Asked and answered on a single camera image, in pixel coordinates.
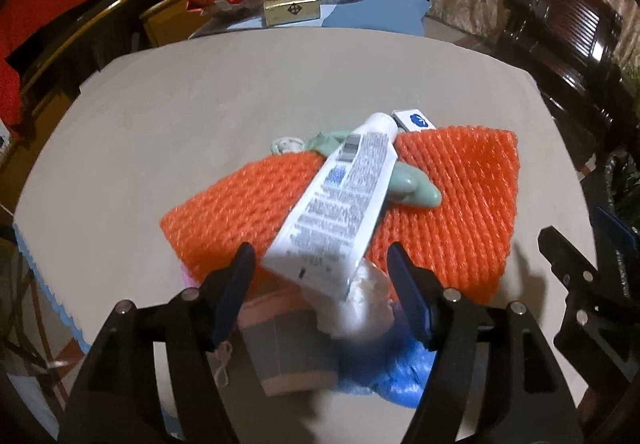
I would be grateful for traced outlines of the blue plastic bag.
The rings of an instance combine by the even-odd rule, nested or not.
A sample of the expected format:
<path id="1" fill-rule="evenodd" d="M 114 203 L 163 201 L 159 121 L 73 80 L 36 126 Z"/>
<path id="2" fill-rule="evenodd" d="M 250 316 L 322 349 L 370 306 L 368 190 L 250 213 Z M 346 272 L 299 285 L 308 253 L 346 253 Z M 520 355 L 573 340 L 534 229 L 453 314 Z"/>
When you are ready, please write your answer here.
<path id="1" fill-rule="evenodd" d="M 398 302 L 392 304 L 392 312 L 392 326 L 381 337 L 341 343 L 336 390 L 352 395 L 376 394 L 385 401 L 416 409 L 436 353 L 413 337 Z"/>

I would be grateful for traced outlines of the orange foam fruit net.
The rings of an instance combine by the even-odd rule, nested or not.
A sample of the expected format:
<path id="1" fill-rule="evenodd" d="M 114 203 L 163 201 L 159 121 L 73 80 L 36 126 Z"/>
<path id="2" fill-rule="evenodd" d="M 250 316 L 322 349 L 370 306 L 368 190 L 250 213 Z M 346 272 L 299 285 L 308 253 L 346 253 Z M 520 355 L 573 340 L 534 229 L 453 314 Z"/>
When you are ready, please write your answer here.
<path id="1" fill-rule="evenodd" d="M 401 133 L 400 161 L 422 170 L 442 193 L 435 209 L 391 204 L 367 259 L 386 268 L 393 242 L 440 283 L 486 304 L 506 269 L 518 196 L 518 138 L 484 126 Z M 271 155 L 246 164 L 160 219 L 160 228 L 196 282 L 231 263 L 248 242 L 261 258 L 319 171 L 315 152 Z"/>

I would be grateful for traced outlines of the green rubber glove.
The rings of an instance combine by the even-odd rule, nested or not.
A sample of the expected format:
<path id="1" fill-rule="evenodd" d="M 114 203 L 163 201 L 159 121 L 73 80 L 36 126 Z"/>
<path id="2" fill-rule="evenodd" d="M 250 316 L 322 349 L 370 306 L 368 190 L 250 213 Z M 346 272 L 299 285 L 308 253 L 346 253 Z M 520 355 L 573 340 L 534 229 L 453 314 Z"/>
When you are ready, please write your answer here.
<path id="1" fill-rule="evenodd" d="M 335 131 L 319 133 L 308 141 L 292 136 L 277 138 L 271 143 L 273 155 L 296 154 L 296 152 L 318 152 L 324 158 L 329 157 L 349 136 L 348 131 Z M 396 161 L 390 185 L 387 189 L 387 198 L 396 204 L 434 209 L 442 203 L 442 193 L 431 182 L 425 172 Z"/>

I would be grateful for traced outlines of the white toothpaste tube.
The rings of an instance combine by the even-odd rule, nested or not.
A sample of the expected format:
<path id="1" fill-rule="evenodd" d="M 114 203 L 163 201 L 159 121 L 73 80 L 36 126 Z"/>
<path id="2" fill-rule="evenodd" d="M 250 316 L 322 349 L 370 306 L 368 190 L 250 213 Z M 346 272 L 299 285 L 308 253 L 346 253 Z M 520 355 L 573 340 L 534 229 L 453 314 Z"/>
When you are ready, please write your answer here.
<path id="1" fill-rule="evenodd" d="M 326 158 L 286 217 L 262 266 L 343 300 L 368 248 L 397 161 L 397 124 L 370 115 Z"/>

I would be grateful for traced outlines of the white blue medicine box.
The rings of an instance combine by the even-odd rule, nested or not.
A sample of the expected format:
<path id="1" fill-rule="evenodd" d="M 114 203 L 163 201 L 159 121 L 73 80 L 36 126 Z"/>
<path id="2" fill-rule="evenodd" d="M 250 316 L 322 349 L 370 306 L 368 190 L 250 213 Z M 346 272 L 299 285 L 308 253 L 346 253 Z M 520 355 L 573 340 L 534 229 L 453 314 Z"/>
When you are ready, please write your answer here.
<path id="1" fill-rule="evenodd" d="M 419 109 L 394 110 L 392 117 L 401 130 L 405 132 L 420 132 L 436 129 L 436 126 L 434 126 Z"/>

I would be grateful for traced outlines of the black trash bag bin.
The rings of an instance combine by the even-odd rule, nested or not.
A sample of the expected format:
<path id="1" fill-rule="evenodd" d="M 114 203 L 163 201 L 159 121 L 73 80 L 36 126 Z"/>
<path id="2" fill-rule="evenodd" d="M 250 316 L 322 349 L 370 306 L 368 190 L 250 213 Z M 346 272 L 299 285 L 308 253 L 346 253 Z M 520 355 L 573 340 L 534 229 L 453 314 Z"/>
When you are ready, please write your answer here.
<path id="1" fill-rule="evenodd" d="M 639 300 L 639 164 L 614 150 L 582 179 L 603 285 Z"/>

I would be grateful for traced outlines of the blue tablecloth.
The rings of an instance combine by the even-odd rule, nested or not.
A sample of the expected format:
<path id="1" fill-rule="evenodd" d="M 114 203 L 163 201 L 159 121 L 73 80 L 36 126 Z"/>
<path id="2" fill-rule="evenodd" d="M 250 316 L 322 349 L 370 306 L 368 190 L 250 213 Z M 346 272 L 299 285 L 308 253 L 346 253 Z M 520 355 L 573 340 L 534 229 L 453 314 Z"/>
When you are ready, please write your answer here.
<path id="1" fill-rule="evenodd" d="M 278 25 L 278 28 L 350 28 L 423 37 L 423 19 L 431 7 L 431 0 L 359 0 L 347 3 L 321 3 L 320 16 L 317 19 Z"/>

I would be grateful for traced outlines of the wooden chair back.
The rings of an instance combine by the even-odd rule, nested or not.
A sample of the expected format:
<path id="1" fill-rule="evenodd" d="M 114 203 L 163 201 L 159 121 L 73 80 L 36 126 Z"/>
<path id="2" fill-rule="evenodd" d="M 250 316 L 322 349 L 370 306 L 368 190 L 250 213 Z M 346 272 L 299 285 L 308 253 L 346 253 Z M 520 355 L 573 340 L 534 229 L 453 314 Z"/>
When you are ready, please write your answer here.
<path id="1" fill-rule="evenodd" d="M 38 56 L 21 76 L 23 103 L 32 107 L 52 90 L 75 95 L 90 72 L 118 56 L 186 40 L 213 17 L 230 22 L 262 6 L 217 2 L 188 11 L 186 1 L 90 0 L 55 19 L 27 43 Z"/>

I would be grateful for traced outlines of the gold tissue box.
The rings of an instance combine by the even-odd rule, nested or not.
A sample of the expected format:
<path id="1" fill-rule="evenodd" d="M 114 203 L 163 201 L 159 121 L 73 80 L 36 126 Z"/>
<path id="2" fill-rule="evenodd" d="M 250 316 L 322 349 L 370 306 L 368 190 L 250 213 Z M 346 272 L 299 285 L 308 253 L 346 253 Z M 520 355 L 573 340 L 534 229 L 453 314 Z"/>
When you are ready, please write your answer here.
<path id="1" fill-rule="evenodd" d="M 309 22 L 321 16 L 320 0 L 262 0 L 267 27 Z"/>

